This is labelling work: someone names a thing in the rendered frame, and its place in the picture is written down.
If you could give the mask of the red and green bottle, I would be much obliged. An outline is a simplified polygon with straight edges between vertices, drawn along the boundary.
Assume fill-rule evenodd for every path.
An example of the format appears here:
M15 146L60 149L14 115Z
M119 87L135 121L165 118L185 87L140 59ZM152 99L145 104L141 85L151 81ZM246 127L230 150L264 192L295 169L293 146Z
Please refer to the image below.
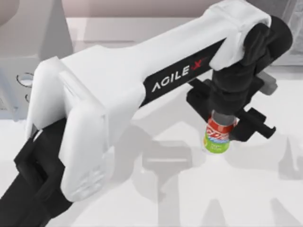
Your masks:
M230 133L237 125L237 118L213 110L207 120L203 145L214 154L221 154L230 146Z

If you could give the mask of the pale grey rounded box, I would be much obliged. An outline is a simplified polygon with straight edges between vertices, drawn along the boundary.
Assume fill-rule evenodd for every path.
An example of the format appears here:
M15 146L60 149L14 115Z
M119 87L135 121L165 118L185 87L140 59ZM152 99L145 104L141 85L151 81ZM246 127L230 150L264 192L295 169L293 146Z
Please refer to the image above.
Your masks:
M257 77L263 81L263 85L259 89L261 93L270 96L276 91L278 85L274 77L264 71L260 72Z

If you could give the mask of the pale grey cabinet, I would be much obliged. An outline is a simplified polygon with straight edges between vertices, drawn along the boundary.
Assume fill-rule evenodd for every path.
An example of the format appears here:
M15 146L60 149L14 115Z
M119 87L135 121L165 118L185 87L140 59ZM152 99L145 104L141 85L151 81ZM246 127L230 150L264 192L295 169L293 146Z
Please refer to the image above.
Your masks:
M283 20L293 34L293 44L279 63L284 66L303 66L303 0L288 0Z

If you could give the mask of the pale microwave oven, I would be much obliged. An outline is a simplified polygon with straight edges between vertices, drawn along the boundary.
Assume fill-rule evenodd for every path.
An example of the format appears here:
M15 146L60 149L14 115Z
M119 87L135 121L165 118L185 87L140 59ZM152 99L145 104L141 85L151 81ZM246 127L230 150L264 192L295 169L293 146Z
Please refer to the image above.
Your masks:
M0 119L26 119L41 129L64 118L58 80L60 59L0 54ZM16 80L25 72L34 75L32 87L24 87ZM26 94L31 94L30 103L25 100Z

